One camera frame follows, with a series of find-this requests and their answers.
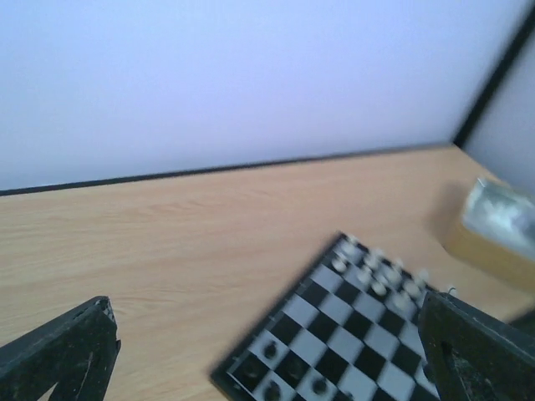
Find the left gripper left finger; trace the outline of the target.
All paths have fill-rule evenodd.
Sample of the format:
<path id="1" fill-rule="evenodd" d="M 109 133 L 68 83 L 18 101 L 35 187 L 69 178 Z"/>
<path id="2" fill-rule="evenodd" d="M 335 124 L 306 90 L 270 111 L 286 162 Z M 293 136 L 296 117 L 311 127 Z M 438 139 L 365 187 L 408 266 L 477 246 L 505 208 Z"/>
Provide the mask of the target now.
<path id="1" fill-rule="evenodd" d="M 1 346 L 1 399 L 102 400 L 120 347 L 110 299 L 93 297 Z"/>

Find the black rook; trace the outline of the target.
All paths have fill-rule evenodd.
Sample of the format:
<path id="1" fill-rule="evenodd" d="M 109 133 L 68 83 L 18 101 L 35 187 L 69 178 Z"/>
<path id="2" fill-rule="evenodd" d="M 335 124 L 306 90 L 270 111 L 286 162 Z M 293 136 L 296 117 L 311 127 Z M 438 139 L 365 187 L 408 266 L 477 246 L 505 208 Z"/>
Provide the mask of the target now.
<path id="1" fill-rule="evenodd" d="M 247 360 L 240 367 L 243 381 L 257 380 L 262 372 L 262 364 L 256 360 Z"/>

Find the black piece back rank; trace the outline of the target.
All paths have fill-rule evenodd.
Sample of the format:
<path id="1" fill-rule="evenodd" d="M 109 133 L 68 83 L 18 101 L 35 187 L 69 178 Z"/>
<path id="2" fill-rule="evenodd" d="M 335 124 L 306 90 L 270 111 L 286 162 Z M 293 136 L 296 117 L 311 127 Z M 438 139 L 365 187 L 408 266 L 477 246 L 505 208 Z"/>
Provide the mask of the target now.
<path id="1" fill-rule="evenodd" d="M 269 381 L 263 390 L 264 401 L 279 401 L 282 392 L 278 383 Z"/>

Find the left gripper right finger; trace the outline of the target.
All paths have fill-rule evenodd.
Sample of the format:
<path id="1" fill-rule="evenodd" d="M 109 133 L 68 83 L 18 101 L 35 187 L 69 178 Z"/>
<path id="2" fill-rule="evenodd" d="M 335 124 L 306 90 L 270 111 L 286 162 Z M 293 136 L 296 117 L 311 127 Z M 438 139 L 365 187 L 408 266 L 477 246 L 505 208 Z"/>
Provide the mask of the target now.
<path id="1" fill-rule="evenodd" d="M 502 322 L 447 292 L 419 312 L 425 374 L 442 400 L 533 400 L 534 311 Z"/>

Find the black pawn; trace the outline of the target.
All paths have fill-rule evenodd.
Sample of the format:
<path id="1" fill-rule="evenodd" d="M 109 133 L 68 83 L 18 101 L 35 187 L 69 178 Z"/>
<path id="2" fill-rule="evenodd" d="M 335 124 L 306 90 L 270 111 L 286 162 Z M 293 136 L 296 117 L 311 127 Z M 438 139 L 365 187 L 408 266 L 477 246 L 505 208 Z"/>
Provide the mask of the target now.
<path id="1" fill-rule="evenodd" d="M 274 359 L 277 356 L 277 353 L 278 345 L 275 341 L 270 341 L 267 343 L 262 351 L 263 356 L 268 360 Z"/>
<path id="2" fill-rule="evenodd" d="M 329 391 L 329 383 L 326 377 L 317 376 L 311 382 L 311 391 L 315 396 L 323 397 Z"/>
<path id="3" fill-rule="evenodd" d="M 286 374 L 293 380 L 299 380 L 303 376 L 303 364 L 299 359 L 292 358 L 285 367 Z"/>

